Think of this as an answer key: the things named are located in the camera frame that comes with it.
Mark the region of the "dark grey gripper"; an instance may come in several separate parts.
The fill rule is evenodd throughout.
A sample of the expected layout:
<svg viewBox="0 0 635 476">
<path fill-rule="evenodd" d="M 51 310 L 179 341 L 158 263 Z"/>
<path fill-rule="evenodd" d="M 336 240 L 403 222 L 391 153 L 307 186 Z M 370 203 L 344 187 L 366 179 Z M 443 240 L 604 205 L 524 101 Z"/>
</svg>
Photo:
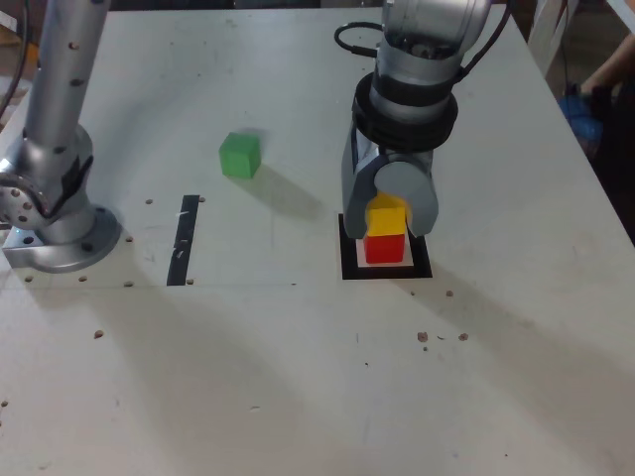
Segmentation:
<svg viewBox="0 0 635 476">
<path fill-rule="evenodd" d="M 378 157 L 385 158 L 389 164 L 377 172 Z M 414 236 L 429 234 L 439 214 L 431 173 L 431 151 L 402 153 L 386 149 L 352 125 L 341 173 L 343 222 L 347 236 L 353 239 L 364 237 L 366 207 L 376 196 L 377 189 L 406 202 L 408 227 Z"/>
</svg>

